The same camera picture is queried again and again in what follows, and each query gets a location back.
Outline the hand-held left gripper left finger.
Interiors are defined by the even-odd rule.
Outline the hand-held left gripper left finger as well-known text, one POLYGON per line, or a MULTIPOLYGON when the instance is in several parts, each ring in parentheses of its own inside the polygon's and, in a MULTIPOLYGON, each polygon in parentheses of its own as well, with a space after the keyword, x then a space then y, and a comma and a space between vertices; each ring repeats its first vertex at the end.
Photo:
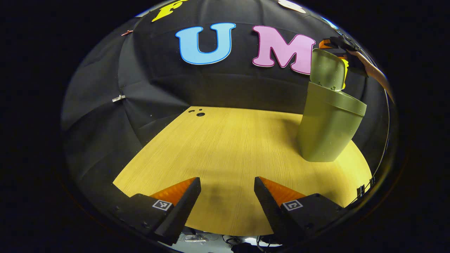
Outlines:
POLYGON ((114 205, 114 217, 143 237, 171 246, 200 192, 200 178, 193 177, 151 195, 134 194, 114 205))

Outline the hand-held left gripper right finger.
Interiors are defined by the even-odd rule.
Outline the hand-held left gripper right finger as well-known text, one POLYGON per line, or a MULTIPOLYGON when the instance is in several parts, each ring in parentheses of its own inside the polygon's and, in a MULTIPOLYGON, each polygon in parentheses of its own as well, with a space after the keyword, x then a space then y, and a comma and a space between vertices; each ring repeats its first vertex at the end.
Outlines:
POLYGON ((322 194, 305 195, 261 176, 255 177, 254 193, 283 245, 311 239, 348 213, 322 194))

